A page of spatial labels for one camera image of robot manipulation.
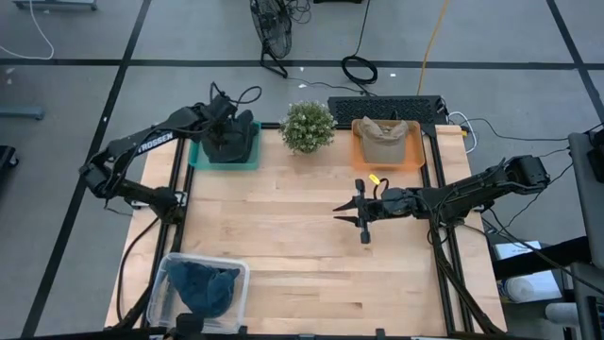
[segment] teal tray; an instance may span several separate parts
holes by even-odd
[[[258,134],[252,141],[252,150],[245,163],[210,163],[208,156],[200,144],[191,144],[189,149],[189,164],[198,170],[206,171],[253,171],[258,169],[260,163],[260,136],[262,126],[260,122],[254,121],[258,127]]]

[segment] beige cap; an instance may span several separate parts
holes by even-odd
[[[409,126],[405,121],[388,123],[376,123],[367,117],[359,122],[365,162],[400,164],[405,160],[405,138],[409,134]]]

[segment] gray floor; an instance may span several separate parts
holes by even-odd
[[[63,59],[119,59],[142,0],[99,0],[99,10],[37,11],[42,29]],[[153,0],[135,59],[255,60],[260,52],[246,0]],[[562,16],[586,62],[604,62],[604,24],[600,0],[557,0]],[[371,60],[421,60],[438,17],[441,0],[374,1],[360,55]],[[294,24],[290,60],[339,60],[354,51],[362,6],[323,4],[312,8],[308,25]],[[0,3],[0,44],[15,52],[45,55],[47,47],[28,11]],[[8,56],[0,53],[0,58]],[[456,0],[445,16],[431,60],[489,62],[572,62],[545,0]],[[0,200],[0,338],[21,333],[48,257],[105,106],[117,67],[2,66],[0,103],[42,105],[43,121],[2,119],[0,144],[17,147],[21,163]],[[380,69],[377,94],[414,94],[418,69]],[[348,84],[339,68],[291,68],[293,77]],[[604,71],[590,72],[604,91]],[[105,142],[163,120],[175,109],[208,99],[211,81],[230,94],[261,85],[263,96],[249,105],[262,121],[277,121],[288,104],[327,101],[343,90],[299,88],[258,67],[130,67]],[[577,71],[428,69],[423,94],[440,94],[450,111],[489,119],[502,134],[564,137],[599,120]],[[472,170],[502,157],[541,155],[564,143],[526,143],[497,139],[481,122],[474,125],[478,148],[469,155]],[[545,159],[557,176],[570,159],[559,153]],[[139,179],[143,159],[130,168]],[[569,171],[512,225],[518,237],[556,243],[584,233],[577,190]],[[530,197],[500,199],[495,209],[504,221]],[[115,206],[125,209],[119,202]],[[102,210],[86,194],[60,265],[37,334],[82,332],[103,327],[128,218]],[[562,331],[538,313],[506,308],[512,333],[562,338]]]

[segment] blue cloth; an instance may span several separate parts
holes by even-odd
[[[168,281],[191,312],[214,318],[224,314],[233,300],[239,269],[218,269],[199,263],[169,263]]]

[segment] orange tray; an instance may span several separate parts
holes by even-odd
[[[350,129],[352,135],[352,166],[358,170],[387,170],[387,171],[413,171],[417,170],[424,163],[426,163],[426,157],[424,156],[424,146],[422,144],[422,129],[419,123],[415,121],[405,121],[409,125],[409,134],[405,138],[405,160],[400,164],[378,164],[365,162],[365,158],[362,155],[361,136],[357,135],[357,124],[361,119],[355,119],[352,121],[352,128]],[[395,126],[398,121],[391,120],[375,120],[374,122],[385,125]]]

